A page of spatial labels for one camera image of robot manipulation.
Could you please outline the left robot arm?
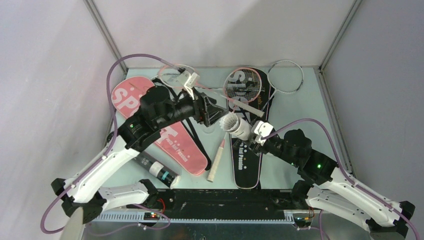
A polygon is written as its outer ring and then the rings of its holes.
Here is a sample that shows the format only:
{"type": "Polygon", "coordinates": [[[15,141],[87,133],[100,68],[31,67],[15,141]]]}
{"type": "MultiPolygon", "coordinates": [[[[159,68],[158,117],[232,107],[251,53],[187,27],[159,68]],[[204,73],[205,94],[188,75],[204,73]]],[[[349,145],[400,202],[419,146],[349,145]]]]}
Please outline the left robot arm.
{"type": "Polygon", "coordinates": [[[141,98],[138,110],[111,134],[102,153],[82,171],[68,179],[56,178],[51,187],[62,201],[64,213],[71,217],[82,208],[84,224],[110,209],[141,205],[153,208],[158,202],[158,190],[149,179],[121,187],[104,187],[104,183],[124,164],[136,158],[161,136],[161,130],[193,118],[209,127],[228,113],[215,99],[203,92],[184,94],[171,99],[163,85],[149,88],[141,98]]]}

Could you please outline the black shuttlecock tube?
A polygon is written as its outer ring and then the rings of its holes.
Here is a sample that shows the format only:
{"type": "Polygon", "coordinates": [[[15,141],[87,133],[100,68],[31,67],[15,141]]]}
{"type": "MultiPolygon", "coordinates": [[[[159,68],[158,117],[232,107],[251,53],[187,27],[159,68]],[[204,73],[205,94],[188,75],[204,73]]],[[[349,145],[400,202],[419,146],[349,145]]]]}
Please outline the black shuttlecock tube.
{"type": "Polygon", "coordinates": [[[161,163],[159,160],[146,152],[137,150],[139,154],[131,160],[155,176],[163,184],[173,189],[179,182],[181,176],[161,163]]]}

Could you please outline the white shuttlecock tube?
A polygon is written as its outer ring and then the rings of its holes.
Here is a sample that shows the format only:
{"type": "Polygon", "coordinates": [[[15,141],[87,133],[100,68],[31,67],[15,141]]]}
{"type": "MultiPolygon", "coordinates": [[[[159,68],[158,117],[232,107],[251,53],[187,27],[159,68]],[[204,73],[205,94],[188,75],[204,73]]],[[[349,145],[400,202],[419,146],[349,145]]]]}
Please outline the white shuttlecock tube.
{"type": "Polygon", "coordinates": [[[241,117],[239,117],[239,122],[238,129],[229,133],[240,140],[247,141],[252,136],[252,126],[241,117]]]}

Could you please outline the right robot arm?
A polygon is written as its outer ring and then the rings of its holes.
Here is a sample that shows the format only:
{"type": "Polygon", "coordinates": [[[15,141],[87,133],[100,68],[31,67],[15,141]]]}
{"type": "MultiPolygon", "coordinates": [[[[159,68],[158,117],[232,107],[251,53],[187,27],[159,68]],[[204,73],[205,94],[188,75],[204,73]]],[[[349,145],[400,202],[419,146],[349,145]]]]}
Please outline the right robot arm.
{"type": "Polygon", "coordinates": [[[345,172],[338,162],[312,148],[301,129],[275,130],[263,135],[251,133],[245,141],[249,150],[269,154],[297,169],[299,180],[292,189],[291,204],[320,209],[359,226],[374,240],[404,240],[413,227],[415,206],[409,201],[393,201],[345,172]]]}

